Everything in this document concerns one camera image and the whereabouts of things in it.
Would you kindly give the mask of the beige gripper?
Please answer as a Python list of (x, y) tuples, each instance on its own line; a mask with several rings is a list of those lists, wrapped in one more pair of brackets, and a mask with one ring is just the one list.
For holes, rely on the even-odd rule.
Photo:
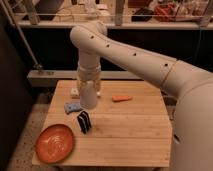
[(101, 67), (98, 66), (93, 69), (86, 69), (79, 66), (77, 68), (77, 89), (81, 90), (82, 86), (85, 85), (88, 81), (94, 83), (94, 88), (97, 92), (101, 89)]

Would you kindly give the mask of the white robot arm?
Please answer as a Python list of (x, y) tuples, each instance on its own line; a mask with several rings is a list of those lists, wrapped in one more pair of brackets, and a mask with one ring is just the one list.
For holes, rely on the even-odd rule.
[(176, 100), (169, 171), (213, 171), (213, 73), (107, 37), (100, 21), (75, 26), (78, 91), (86, 109), (97, 104), (100, 59), (116, 64)]

